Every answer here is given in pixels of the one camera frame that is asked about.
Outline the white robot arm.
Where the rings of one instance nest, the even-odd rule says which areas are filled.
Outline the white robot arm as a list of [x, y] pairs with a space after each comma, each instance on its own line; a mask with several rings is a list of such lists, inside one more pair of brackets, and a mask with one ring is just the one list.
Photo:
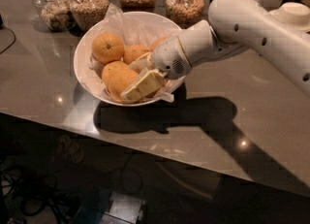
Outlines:
[[213, 0], [208, 19], [171, 36], [131, 64], [139, 75], [122, 93], [137, 102], [204, 62], [227, 59], [250, 48], [304, 94], [310, 95], [310, 36], [283, 23], [256, 0]]

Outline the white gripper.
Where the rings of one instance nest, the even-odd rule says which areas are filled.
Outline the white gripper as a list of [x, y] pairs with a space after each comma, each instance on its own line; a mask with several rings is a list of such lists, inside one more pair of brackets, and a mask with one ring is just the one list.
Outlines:
[[138, 102], [160, 87], [165, 77], [176, 80], [188, 75], [192, 70], [177, 36], [165, 39], [152, 53], [147, 52], [130, 63], [129, 68], [139, 75], [121, 93], [121, 99], [125, 102]]

